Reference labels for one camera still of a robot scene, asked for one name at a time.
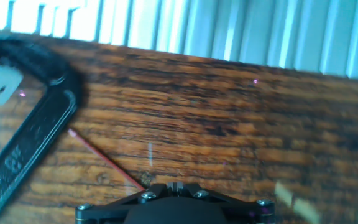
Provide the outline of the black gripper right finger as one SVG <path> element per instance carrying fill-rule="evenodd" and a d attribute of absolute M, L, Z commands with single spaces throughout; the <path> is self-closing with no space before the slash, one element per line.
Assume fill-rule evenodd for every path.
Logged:
<path fill-rule="evenodd" d="M 275 203 L 270 199 L 246 202 L 215 190 L 202 188 L 197 183 L 175 184 L 177 199 L 187 199 L 179 206 L 179 211 L 206 223 L 254 223 L 274 224 Z"/>

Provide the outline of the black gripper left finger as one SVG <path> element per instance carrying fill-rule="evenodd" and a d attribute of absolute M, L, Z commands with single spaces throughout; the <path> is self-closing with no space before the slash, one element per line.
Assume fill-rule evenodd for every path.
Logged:
<path fill-rule="evenodd" d="M 123 223 L 131 209 L 172 196 L 174 190 L 174 182 L 152 184 L 145 190 L 106 205 L 79 205 L 75 208 L 75 224 Z"/>

